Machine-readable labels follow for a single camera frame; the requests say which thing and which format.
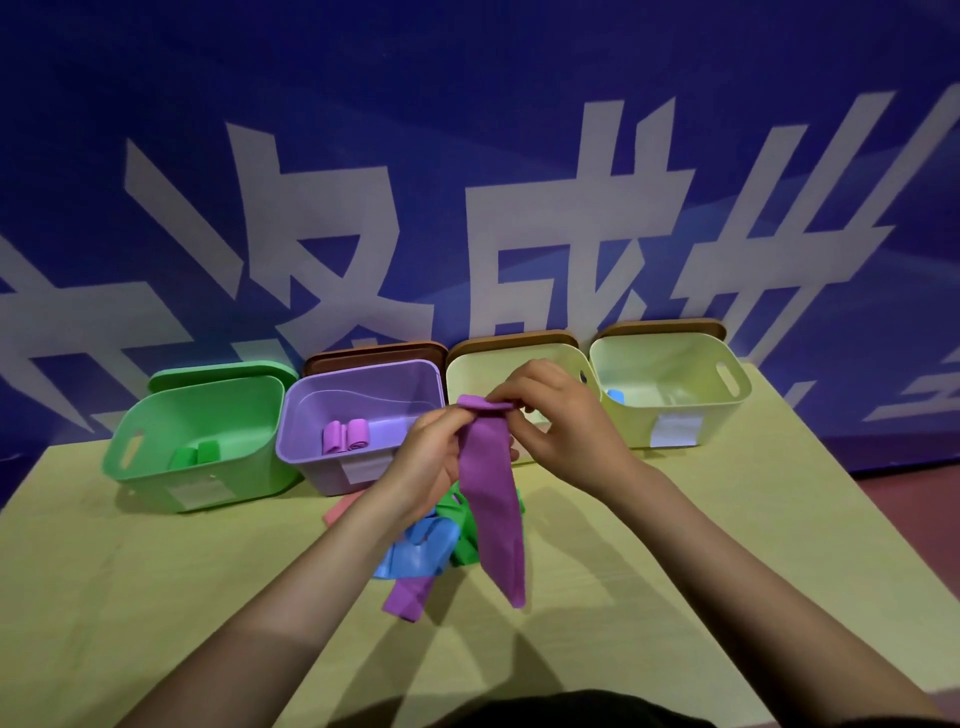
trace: yellow bin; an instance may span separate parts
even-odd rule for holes
[[[712,319],[626,322],[597,334],[590,362],[627,445],[702,445],[750,396],[725,336]]]
[[[446,392],[449,401],[461,395],[485,397],[521,364],[531,359],[549,359],[579,378],[600,397],[600,385],[590,362],[577,348],[577,340],[567,331],[532,331],[506,336],[468,339],[450,350],[446,360]],[[540,412],[526,418],[546,430],[550,423]],[[515,464],[529,463],[533,458],[517,444],[520,459]]]

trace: wall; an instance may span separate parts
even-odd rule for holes
[[[704,314],[848,468],[960,454],[949,2],[7,15],[0,455],[165,367]]]

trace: hand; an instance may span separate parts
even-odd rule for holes
[[[552,361],[528,361],[487,400],[538,409],[551,423],[547,432],[515,409],[507,413],[510,433],[548,471],[594,497],[650,469],[630,452],[596,395]]]
[[[426,516],[460,479],[457,432],[474,419],[475,414],[454,405],[421,415],[407,432],[394,461],[371,487],[393,500],[400,527]],[[515,449],[510,455],[518,458]]]

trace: dark clothing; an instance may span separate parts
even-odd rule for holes
[[[713,723],[682,716],[632,695],[606,691],[562,692],[548,697],[501,700],[456,722],[457,728],[506,726],[630,726],[631,728],[711,728]],[[870,718],[844,723],[849,728],[936,728],[955,726],[926,718]]]

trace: table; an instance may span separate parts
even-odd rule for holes
[[[638,456],[922,688],[960,685],[960,603],[748,370],[754,393],[712,442]],[[100,475],[105,447],[49,448],[0,514],[8,728],[112,725],[322,532],[334,502],[301,484],[221,510],[143,513]],[[626,527],[539,466],[515,472],[528,606],[512,610],[470,567],[440,578],[407,624],[380,611],[391,583],[371,582],[278,725],[414,726],[482,694],[582,688],[722,726],[768,719]]]

